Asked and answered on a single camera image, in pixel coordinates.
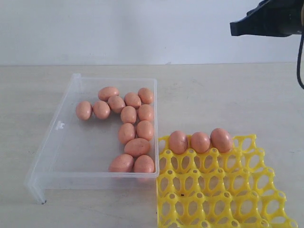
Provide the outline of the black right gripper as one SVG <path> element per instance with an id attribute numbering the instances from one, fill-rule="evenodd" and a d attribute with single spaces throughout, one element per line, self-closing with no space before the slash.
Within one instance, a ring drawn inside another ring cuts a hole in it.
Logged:
<path id="1" fill-rule="evenodd" d="M 288 37 L 300 35 L 304 26 L 302 0 L 263 0 L 247 16 L 230 24 L 232 36 Z"/>

